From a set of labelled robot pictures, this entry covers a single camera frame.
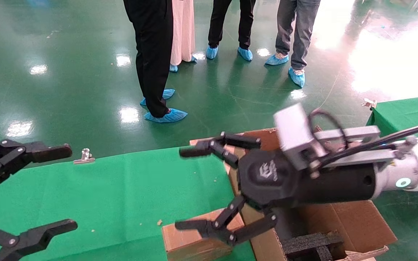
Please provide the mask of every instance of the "black pants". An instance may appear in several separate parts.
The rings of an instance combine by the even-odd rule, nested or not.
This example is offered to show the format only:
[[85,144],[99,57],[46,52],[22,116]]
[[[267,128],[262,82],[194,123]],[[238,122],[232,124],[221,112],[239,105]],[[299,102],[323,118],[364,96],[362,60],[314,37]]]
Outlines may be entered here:
[[291,55],[291,67],[302,70],[311,45],[312,28],[319,10],[320,0],[280,0],[277,12],[278,34],[275,43],[277,53],[290,52],[292,23],[296,15],[295,42]]
[[[212,15],[209,28],[209,46],[216,48],[222,41],[222,30],[224,26],[225,14],[232,0],[214,0]],[[254,3],[256,0],[239,0],[241,17],[239,18],[238,41],[239,46],[248,49],[251,44],[251,27],[253,25]]]
[[162,99],[171,64],[172,0],[123,0],[135,28],[136,72],[146,106],[154,117],[169,110]]

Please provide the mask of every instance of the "green cloth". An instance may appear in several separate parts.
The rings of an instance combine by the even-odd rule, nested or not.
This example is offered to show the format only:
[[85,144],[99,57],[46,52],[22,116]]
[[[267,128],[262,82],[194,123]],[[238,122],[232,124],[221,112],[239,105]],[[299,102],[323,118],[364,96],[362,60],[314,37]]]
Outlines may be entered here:
[[367,125],[377,125],[382,136],[417,126],[418,98],[377,104]]
[[[178,148],[21,170],[0,185],[0,228],[18,235],[71,218],[78,229],[25,261],[167,260],[161,226],[224,208],[233,199],[216,157],[184,160]],[[221,260],[254,261],[249,242]]]

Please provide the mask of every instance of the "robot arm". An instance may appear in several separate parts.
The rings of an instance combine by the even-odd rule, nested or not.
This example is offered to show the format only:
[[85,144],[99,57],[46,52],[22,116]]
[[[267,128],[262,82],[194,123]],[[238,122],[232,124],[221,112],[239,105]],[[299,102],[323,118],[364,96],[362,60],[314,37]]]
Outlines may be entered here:
[[[418,191],[418,139],[411,136],[418,127],[378,138],[376,126],[342,129],[335,120],[338,129],[314,133],[311,119],[300,104],[277,112],[277,150],[260,150],[259,139],[237,135],[225,142],[224,133],[182,149],[181,157],[214,153],[238,168],[241,195],[216,221],[180,221],[176,228],[197,229],[202,237],[219,238],[234,246],[273,228],[277,220],[273,208],[369,200],[387,190]],[[332,151],[326,146],[327,141],[340,139],[343,148]],[[238,159],[224,150],[225,144],[250,150]],[[234,202],[247,203],[265,216],[241,228],[243,231],[231,233],[226,225],[243,206]]]
[[[20,144],[11,140],[0,142],[0,184],[31,162],[47,162],[72,155],[68,144],[46,147],[42,142]],[[77,229],[77,223],[66,219],[29,229],[20,235],[0,230],[0,261],[19,260],[48,247],[53,236]]]

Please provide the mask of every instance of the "white skirt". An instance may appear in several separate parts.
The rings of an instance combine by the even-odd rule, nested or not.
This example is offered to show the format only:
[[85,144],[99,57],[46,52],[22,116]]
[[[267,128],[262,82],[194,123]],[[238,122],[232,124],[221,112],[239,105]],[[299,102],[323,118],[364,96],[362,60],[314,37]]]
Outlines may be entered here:
[[177,66],[182,60],[191,61],[191,55],[196,49],[193,0],[172,0],[172,8],[174,10],[174,39],[171,64]]

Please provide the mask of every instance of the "logo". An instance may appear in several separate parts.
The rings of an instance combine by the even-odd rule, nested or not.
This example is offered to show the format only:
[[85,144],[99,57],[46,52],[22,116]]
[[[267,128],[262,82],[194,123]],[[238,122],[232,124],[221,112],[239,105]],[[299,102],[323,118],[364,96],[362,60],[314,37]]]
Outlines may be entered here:
[[262,166],[259,168],[259,174],[263,178],[269,178],[273,175],[273,180],[277,181],[277,166],[275,165],[275,162],[271,160],[270,162],[263,163]]

